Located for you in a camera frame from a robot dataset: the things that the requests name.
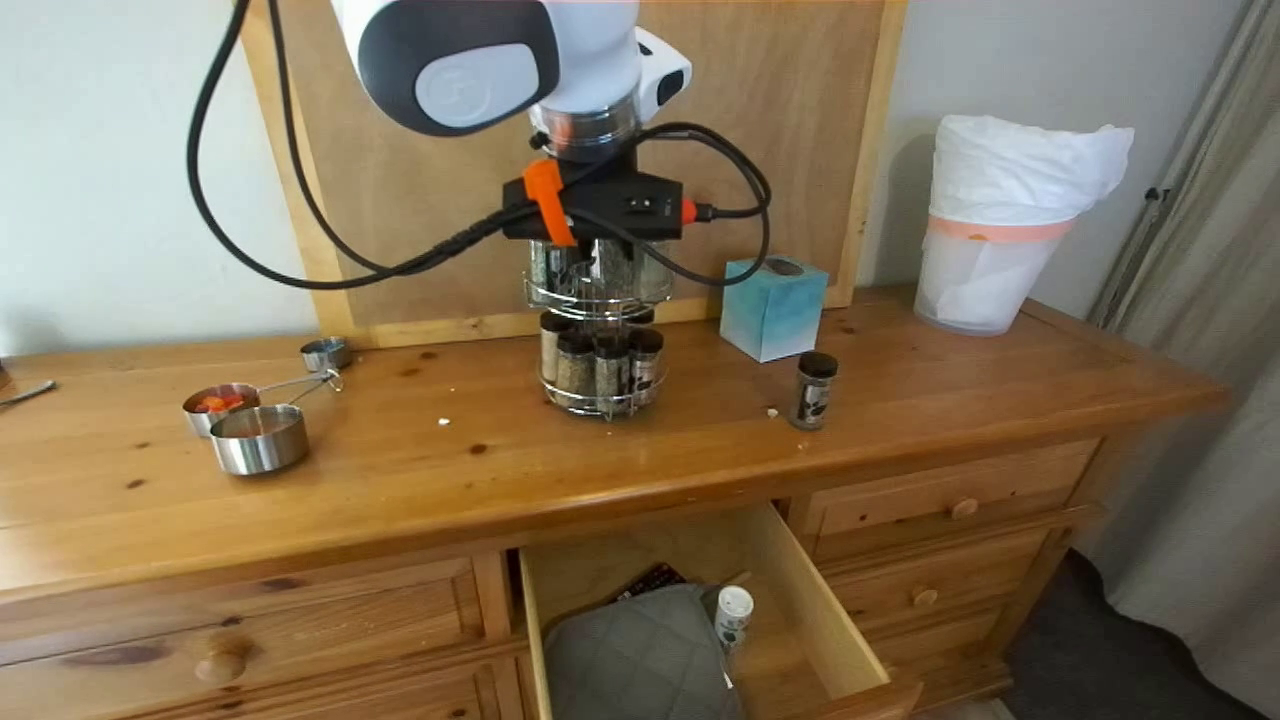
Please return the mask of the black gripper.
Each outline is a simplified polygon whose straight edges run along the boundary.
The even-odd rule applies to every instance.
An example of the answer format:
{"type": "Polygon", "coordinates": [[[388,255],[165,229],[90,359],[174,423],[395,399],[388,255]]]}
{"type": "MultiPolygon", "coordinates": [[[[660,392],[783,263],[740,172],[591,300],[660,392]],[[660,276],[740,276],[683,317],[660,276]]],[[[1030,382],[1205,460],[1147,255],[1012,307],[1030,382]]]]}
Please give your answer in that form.
{"type": "Polygon", "coordinates": [[[589,239],[582,247],[526,245],[526,294],[539,307],[624,311],[660,303],[666,289],[666,272],[618,239],[589,239]]]}

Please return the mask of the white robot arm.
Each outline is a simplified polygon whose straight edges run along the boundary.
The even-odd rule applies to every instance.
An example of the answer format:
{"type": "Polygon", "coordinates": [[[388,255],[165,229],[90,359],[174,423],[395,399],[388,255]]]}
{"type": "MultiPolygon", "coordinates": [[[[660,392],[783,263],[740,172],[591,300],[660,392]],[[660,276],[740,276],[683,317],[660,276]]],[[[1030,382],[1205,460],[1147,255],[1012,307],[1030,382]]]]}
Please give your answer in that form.
{"type": "Polygon", "coordinates": [[[641,29],[641,0],[331,0],[368,99],[401,128],[470,137],[516,112],[542,157],[505,182],[535,307],[645,317],[666,294],[645,255],[690,219],[676,179],[635,166],[645,125],[690,59],[641,29]]]}

